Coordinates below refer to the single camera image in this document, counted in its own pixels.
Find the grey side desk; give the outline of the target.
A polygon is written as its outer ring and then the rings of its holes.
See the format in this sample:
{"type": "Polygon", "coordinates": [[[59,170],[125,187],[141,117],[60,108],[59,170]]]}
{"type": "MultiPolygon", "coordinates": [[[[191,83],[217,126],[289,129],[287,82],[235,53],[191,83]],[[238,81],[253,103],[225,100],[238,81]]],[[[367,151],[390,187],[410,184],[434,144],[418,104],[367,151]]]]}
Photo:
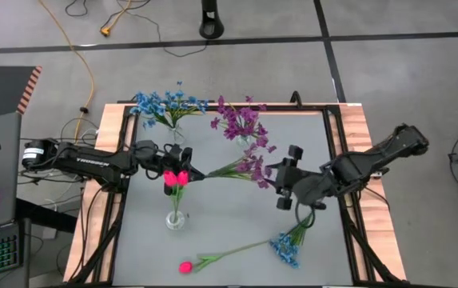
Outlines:
{"type": "Polygon", "coordinates": [[[0,226],[18,223],[24,232],[23,263],[0,273],[0,288],[28,287],[31,222],[15,218],[21,115],[0,115],[0,226]]]}

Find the black desk support beam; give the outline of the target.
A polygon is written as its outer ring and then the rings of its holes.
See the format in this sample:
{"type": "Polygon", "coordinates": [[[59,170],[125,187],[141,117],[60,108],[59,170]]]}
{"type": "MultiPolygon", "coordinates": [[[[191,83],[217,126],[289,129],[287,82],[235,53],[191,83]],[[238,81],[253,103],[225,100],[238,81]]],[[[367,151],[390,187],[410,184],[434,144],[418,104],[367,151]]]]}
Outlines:
{"type": "Polygon", "coordinates": [[[77,223],[77,218],[74,216],[59,213],[20,198],[16,199],[15,218],[17,220],[28,218],[36,225],[71,234],[74,233],[77,223]]]}

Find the blue artificial flower bunch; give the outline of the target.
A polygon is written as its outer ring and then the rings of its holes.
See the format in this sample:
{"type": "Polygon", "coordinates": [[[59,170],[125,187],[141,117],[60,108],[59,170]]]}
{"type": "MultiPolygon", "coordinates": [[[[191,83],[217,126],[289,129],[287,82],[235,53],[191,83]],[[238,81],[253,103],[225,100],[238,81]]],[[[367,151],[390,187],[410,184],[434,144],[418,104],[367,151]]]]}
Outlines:
{"type": "Polygon", "coordinates": [[[151,94],[137,92],[133,100],[136,102],[136,106],[130,110],[130,113],[138,115],[142,119],[144,128],[152,128],[158,123],[167,123],[164,102],[157,92],[151,94]]]}
{"type": "Polygon", "coordinates": [[[185,116],[205,114],[209,101],[186,94],[182,81],[177,82],[175,91],[166,90],[163,96],[157,96],[154,108],[154,119],[171,128],[179,127],[179,121],[185,116]]]}
{"type": "Polygon", "coordinates": [[[313,226],[315,214],[311,212],[287,232],[280,232],[275,238],[269,240],[269,245],[275,255],[293,269],[299,269],[299,255],[303,246],[307,229],[313,226]]]}

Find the purple artificial flower bunch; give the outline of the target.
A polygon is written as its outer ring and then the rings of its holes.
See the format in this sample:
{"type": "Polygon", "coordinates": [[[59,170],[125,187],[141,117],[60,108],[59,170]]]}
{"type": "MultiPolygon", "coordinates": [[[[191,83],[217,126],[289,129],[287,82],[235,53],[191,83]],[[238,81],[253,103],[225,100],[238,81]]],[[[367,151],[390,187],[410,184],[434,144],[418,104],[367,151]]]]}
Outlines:
{"type": "Polygon", "coordinates": [[[248,104],[240,109],[232,108],[233,116],[229,121],[231,131],[241,146],[248,147],[255,143],[257,147],[266,147],[269,143],[267,137],[268,131],[264,128],[259,120],[259,113],[266,111],[266,105],[258,105],[254,110],[251,106],[253,96],[245,96],[245,102],[248,104]]]}
{"type": "Polygon", "coordinates": [[[238,135],[251,136],[256,124],[255,111],[250,107],[237,109],[225,101],[223,96],[217,100],[217,112],[220,117],[215,117],[210,126],[217,130],[223,129],[223,135],[228,140],[234,140],[238,135]]]}
{"type": "Polygon", "coordinates": [[[259,147],[251,144],[239,159],[221,168],[207,173],[206,178],[234,178],[255,182],[261,189],[268,189],[269,183],[265,180],[272,173],[271,168],[265,168],[264,155],[266,150],[269,154],[277,149],[276,146],[259,147]]]}

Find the red artificial tulip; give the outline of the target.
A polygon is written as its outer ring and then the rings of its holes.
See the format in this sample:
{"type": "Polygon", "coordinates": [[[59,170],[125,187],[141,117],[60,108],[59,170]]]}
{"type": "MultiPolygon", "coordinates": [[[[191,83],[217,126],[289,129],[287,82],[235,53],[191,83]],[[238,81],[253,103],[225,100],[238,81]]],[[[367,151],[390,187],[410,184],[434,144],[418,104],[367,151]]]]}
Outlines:
{"type": "Polygon", "coordinates": [[[189,172],[186,170],[181,171],[177,175],[177,200],[176,200],[176,207],[175,207],[175,213],[174,213],[174,220],[178,220],[178,208],[180,206],[180,201],[182,199],[182,196],[184,194],[184,189],[189,183],[189,172]]]}
{"type": "Polygon", "coordinates": [[[241,246],[236,249],[228,250],[225,252],[221,252],[218,254],[198,254],[197,259],[195,261],[184,261],[179,264],[178,267],[178,272],[180,274],[193,274],[197,273],[204,268],[206,268],[208,265],[213,264],[221,259],[223,259],[226,256],[229,256],[231,254],[239,253],[260,245],[263,245],[267,243],[268,240],[264,240],[261,242],[255,242],[252,244],[248,244],[246,246],[241,246]]]}
{"type": "Polygon", "coordinates": [[[163,177],[167,188],[166,193],[172,200],[173,211],[175,211],[177,200],[177,176],[173,171],[167,170],[164,172],[163,177]]]}

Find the grey table mat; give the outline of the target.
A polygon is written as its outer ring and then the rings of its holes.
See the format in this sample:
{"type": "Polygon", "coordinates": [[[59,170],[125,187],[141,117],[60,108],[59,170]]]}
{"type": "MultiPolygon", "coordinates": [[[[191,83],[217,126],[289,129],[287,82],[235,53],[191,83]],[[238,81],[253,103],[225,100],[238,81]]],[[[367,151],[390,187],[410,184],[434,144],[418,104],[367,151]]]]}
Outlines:
{"type": "Polygon", "coordinates": [[[190,183],[179,209],[181,230],[170,230],[172,211],[164,182],[139,170],[129,181],[117,244],[113,283],[116,286],[308,286],[348,285],[352,276],[339,203],[326,198],[307,230],[299,269],[283,263],[269,239],[294,226],[309,209],[278,210],[274,189],[231,178],[190,183]],[[198,254],[218,254],[255,242],[267,243],[224,257],[193,274],[180,274],[181,262],[198,254]]]}

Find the black round stand base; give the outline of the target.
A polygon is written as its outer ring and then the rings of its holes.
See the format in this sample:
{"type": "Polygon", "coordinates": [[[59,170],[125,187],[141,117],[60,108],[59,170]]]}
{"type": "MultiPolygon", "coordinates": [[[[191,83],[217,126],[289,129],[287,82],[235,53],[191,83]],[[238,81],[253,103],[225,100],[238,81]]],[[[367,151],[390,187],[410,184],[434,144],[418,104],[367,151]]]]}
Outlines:
{"type": "Polygon", "coordinates": [[[201,0],[201,24],[199,34],[205,39],[216,39],[223,35],[217,0],[201,0]]]}

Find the black mat orange striped edge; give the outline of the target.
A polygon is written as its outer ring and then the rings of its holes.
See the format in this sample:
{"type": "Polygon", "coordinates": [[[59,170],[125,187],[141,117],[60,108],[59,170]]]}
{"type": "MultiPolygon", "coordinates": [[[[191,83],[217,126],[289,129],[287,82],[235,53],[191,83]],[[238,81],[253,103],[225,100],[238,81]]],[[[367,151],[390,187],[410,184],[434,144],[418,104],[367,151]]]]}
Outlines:
{"type": "Polygon", "coordinates": [[[41,73],[41,66],[0,66],[0,115],[26,112],[41,73]]]}

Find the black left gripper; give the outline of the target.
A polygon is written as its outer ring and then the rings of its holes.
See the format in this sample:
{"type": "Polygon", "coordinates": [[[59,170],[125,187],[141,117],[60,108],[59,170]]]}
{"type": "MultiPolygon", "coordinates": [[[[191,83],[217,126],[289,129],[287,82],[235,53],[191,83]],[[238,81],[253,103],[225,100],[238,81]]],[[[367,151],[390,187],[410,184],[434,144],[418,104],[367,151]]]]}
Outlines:
{"type": "Polygon", "coordinates": [[[205,175],[197,168],[191,166],[193,149],[191,147],[181,148],[178,144],[165,144],[164,154],[159,157],[158,174],[163,178],[173,173],[176,177],[185,170],[189,171],[189,182],[197,182],[205,179],[205,175]]]}

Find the black aluminium table frame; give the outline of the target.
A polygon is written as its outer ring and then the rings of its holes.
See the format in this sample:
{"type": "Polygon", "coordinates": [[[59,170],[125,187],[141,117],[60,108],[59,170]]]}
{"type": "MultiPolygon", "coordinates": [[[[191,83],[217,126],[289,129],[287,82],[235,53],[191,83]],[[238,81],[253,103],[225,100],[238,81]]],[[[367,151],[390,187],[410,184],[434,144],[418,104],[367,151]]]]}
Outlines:
{"type": "MultiPolygon", "coordinates": [[[[129,116],[133,104],[107,104],[100,122],[100,132],[96,145],[102,150],[113,151],[119,142],[129,142],[137,134],[135,119],[129,116]]],[[[327,133],[335,145],[335,152],[340,154],[346,149],[362,151],[371,146],[368,125],[360,103],[307,103],[298,109],[290,102],[270,102],[268,112],[289,115],[314,115],[326,112],[329,115],[327,133]]],[[[79,273],[94,251],[100,246],[102,238],[108,233],[117,216],[123,214],[125,198],[120,194],[101,194],[99,185],[88,181],[80,205],[85,214],[78,218],[74,239],[63,281],[79,273]]],[[[349,204],[348,213],[356,223],[362,236],[368,241],[380,261],[392,274],[400,279],[405,277],[404,266],[392,225],[392,217],[386,210],[386,197],[381,180],[374,179],[361,198],[348,196],[343,203],[349,204]]],[[[87,283],[106,284],[114,270],[117,239],[112,239],[106,251],[100,257],[93,271],[86,279],[87,283]]],[[[358,246],[355,238],[348,244],[350,265],[356,268],[355,277],[362,281],[379,280],[380,275],[372,267],[371,258],[358,246]]]]}

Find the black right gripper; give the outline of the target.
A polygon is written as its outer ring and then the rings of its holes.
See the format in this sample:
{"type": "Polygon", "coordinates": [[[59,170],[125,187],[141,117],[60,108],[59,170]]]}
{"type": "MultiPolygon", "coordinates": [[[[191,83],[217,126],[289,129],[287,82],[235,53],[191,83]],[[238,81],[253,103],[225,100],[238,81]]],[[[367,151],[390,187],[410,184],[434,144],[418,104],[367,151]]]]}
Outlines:
{"type": "Polygon", "coordinates": [[[277,169],[276,181],[273,183],[273,187],[276,189],[276,194],[280,195],[277,199],[277,208],[279,210],[291,209],[293,186],[303,178],[303,172],[297,168],[297,163],[303,155],[303,149],[299,146],[290,145],[288,155],[288,158],[283,158],[281,161],[269,165],[270,170],[277,169]]]}

